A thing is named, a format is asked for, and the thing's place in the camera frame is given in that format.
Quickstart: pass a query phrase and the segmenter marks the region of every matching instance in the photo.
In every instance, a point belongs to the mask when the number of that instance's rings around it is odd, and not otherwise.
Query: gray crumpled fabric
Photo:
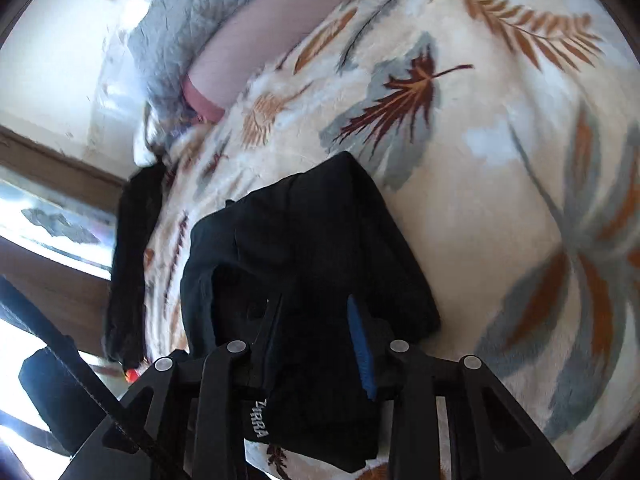
[[[182,114],[181,83],[209,38],[251,0],[153,0],[128,47],[158,117]]]

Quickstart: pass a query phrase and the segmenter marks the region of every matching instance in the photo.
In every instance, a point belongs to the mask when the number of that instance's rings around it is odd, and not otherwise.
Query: silver screw
[[[232,354],[237,354],[246,348],[246,343],[244,341],[235,340],[226,345],[226,349],[229,350]]]
[[[409,349],[409,343],[403,339],[394,339],[389,345],[394,352],[401,354]]]
[[[465,360],[462,362],[470,370],[478,370],[478,368],[482,366],[482,361],[478,359],[475,355],[466,356]]]
[[[161,357],[158,359],[158,361],[156,361],[156,364],[154,366],[159,372],[165,372],[167,370],[170,370],[173,365],[174,362],[171,361],[171,359],[169,359],[168,357]]]

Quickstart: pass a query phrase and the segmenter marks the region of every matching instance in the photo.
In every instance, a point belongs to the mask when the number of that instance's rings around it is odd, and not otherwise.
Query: cream blanket
[[[185,139],[146,252],[149,361],[186,347],[191,227],[350,150],[433,289],[424,350],[479,355],[577,470],[640,411],[639,69],[597,0],[342,4]],[[284,480],[362,473],[247,451]]]

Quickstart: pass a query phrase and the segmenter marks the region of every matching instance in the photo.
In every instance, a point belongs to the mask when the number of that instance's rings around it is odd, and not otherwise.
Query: pink pillow
[[[183,82],[186,101],[217,122],[265,63],[288,52],[346,0],[253,0],[213,35]]]

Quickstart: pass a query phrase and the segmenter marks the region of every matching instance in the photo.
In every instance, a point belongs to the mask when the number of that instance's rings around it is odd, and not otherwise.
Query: black garment
[[[104,419],[104,411],[48,347],[24,360],[18,378],[53,436],[71,454]]]
[[[420,267],[347,152],[200,220],[180,296],[194,358],[252,342],[266,302],[280,302],[259,410],[268,436],[249,424],[245,437],[351,472],[378,452],[380,410],[360,383],[348,297],[410,342],[440,325]]]
[[[144,254],[162,207],[164,173],[162,162],[137,172],[125,184],[118,204],[102,347],[104,354],[125,370],[137,368],[144,358]]]

